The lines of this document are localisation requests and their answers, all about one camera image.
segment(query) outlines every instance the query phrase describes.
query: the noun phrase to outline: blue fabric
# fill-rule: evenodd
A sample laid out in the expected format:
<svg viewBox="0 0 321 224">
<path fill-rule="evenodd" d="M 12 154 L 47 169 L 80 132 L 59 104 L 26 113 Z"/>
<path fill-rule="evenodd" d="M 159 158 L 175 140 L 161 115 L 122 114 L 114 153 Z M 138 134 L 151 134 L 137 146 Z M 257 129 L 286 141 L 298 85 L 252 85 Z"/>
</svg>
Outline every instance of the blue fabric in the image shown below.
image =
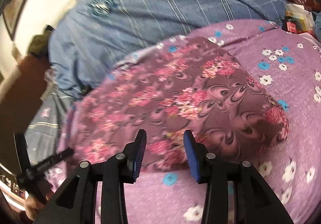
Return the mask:
<svg viewBox="0 0 321 224">
<path fill-rule="evenodd" d="M 317 14 L 317 18 L 314 25 L 314 33 L 317 36 L 317 39 L 321 42 L 321 12 Z"/>
<path fill-rule="evenodd" d="M 81 97 L 127 54 L 175 34 L 234 19 L 275 20 L 284 0 L 80 0 L 58 25 L 50 61 L 61 89 Z"/>
<path fill-rule="evenodd" d="M 65 115 L 73 102 L 71 96 L 55 88 L 45 98 L 25 132 L 31 164 L 35 165 L 56 152 Z"/>
</svg>

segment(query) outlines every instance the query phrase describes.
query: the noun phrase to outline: pink floral pattern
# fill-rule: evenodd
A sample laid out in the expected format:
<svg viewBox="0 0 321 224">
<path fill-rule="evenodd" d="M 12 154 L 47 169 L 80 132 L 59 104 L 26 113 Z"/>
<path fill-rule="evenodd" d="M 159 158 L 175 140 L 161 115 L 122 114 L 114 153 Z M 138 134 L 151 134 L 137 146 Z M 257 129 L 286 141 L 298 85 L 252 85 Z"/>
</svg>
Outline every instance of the pink floral pattern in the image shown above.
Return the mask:
<svg viewBox="0 0 321 224">
<path fill-rule="evenodd" d="M 186 88 L 178 97 L 166 98 L 159 104 L 165 107 L 168 115 L 177 114 L 187 119 L 193 119 L 202 110 L 198 105 L 205 100 L 206 96 L 206 91 L 194 91 L 192 88 Z"/>
<path fill-rule="evenodd" d="M 277 102 L 232 55 L 204 38 L 184 44 L 171 58 L 163 48 L 143 66 L 116 69 L 113 79 L 78 104 L 74 121 L 81 130 L 71 130 L 66 140 L 70 147 L 77 144 L 77 158 L 105 160 L 122 151 L 139 129 L 148 136 L 144 170 L 185 167 L 186 129 L 211 152 L 234 160 L 286 138 L 286 118 L 279 117 L 277 124 L 270 118 Z M 255 100 L 250 111 L 241 105 L 245 99 Z M 255 127 L 264 119 L 268 133 Z"/>
<path fill-rule="evenodd" d="M 135 97 L 130 100 L 129 106 L 145 106 L 147 105 L 153 98 L 158 96 L 158 92 L 155 87 L 148 86 L 145 90 L 137 92 Z"/>
<path fill-rule="evenodd" d="M 166 64 L 163 68 L 157 69 L 154 73 L 155 75 L 159 76 L 159 81 L 165 81 L 169 76 L 173 73 L 183 72 L 185 69 L 188 68 L 186 61 L 183 59 L 176 59 L 168 64 Z"/>
<path fill-rule="evenodd" d="M 215 78 L 216 74 L 231 75 L 235 72 L 235 68 L 239 67 L 238 63 L 228 61 L 225 57 L 216 57 L 214 60 L 205 63 L 202 76 L 205 78 Z"/>
<path fill-rule="evenodd" d="M 114 155 L 116 147 L 106 144 L 102 138 L 91 141 L 91 145 L 83 148 L 82 152 L 86 154 L 86 160 L 90 163 L 99 163 L 105 161 L 111 155 Z"/>
<path fill-rule="evenodd" d="M 288 137 L 288 120 L 283 109 L 271 107 L 266 111 L 265 118 L 270 123 L 282 125 L 280 133 L 281 140 L 285 140 Z"/>
</svg>

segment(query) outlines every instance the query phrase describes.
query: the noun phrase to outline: blue flower print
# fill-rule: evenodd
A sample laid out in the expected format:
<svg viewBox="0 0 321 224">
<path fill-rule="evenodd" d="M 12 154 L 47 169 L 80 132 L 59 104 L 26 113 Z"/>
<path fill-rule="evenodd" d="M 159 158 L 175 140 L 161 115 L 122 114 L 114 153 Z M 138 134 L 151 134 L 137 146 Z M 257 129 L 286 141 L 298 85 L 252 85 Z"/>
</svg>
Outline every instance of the blue flower print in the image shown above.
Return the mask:
<svg viewBox="0 0 321 224">
<path fill-rule="evenodd" d="M 287 112 L 288 111 L 288 104 L 284 100 L 279 100 L 278 103 L 282 105 L 283 109 Z"/>
<path fill-rule="evenodd" d="M 168 48 L 168 51 L 169 51 L 170 53 L 175 53 L 176 50 L 177 50 L 177 48 L 176 48 L 175 46 L 171 46 L 171 47 Z"/>
<path fill-rule="evenodd" d="M 220 36 L 222 36 L 222 32 L 220 32 L 220 31 L 215 31 L 214 36 L 220 37 Z"/>
<path fill-rule="evenodd" d="M 107 75 L 107 77 L 110 79 L 110 80 L 115 80 L 115 77 L 113 75 Z"/>
<path fill-rule="evenodd" d="M 262 70 L 267 70 L 270 68 L 270 65 L 268 63 L 265 63 L 265 62 L 261 62 L 257 65 L 259 67 L 259 69 L 262 69 Z"/>
<path fill-rule="evenodd" d="M 294 62 L 294 58 L 292 58 L 292 57 L 290 57 L 290 56 L 286 57 L 286 61 L 287 61 L 289 64 L 294 64 L 294 63 L 295 63 L 295 62 Z"/>
<path fill-rule="evenodd" d="M 279 57 L 279 58 L 278 58 L 278 61 L 279 61 L 280 63 L 284 63 L 284 62 L 286 62 L 286 57 Z"/>
<path fill-rule="evenodd" d="M 283 47 L 282 47 L 282 50 L 283 50 L 284 52 L 289 52 L 289 51 L 290 51 L 290 49 L 289 49 L 288 47 L 286 47 L 286 46 L 283 46 Z"/>
<path fill-rule="evenodd" d="M 176 173 L 167 173 L 163 178 L 163 183 L 167 186 L 171 186 L 177 182 L 177 174 Z"/>
</svg>

